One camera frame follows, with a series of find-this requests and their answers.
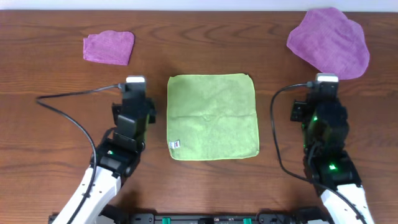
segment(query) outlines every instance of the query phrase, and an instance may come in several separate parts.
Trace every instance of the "crumpled purple cloth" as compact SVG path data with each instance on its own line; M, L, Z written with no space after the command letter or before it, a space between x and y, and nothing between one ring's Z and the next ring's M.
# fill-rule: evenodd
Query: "crumpled purple cloth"
M358 78L369 65L361 25L336 8L309 10L287 39L287 46L321 72L340 80Z
M134 34L107 30L83 39L83 58L87 61L128 65Z

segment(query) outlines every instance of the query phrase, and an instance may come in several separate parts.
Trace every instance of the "folded green cloth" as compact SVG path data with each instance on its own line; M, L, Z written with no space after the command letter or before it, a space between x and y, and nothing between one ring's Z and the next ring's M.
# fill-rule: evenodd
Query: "folded green cloth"
M245 74L179 75L167 87L170 155L185 161L259 153L254 85Z

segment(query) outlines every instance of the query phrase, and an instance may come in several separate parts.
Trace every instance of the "purple cloth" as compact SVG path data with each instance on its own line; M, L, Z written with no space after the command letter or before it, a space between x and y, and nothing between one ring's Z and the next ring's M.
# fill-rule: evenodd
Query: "purple cloth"
M128 65L134 45L130 32L104 31L83 39L83 58L87 61L113 65Z
M361 25L335 8L309 10L287 39L287 46L321 72L358 78L369 64Z

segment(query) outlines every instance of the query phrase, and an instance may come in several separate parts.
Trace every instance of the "white label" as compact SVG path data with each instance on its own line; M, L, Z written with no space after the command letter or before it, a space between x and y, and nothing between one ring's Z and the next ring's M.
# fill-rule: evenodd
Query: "white label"
M169 142L169 146L171 149L178 149L180 147L180 140Z

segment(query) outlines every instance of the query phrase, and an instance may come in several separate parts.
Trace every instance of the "green light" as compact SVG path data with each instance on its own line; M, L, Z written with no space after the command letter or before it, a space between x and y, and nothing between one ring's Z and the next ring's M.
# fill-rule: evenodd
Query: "green light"
M334 164L329 165L330 170L337 170L337 167Z

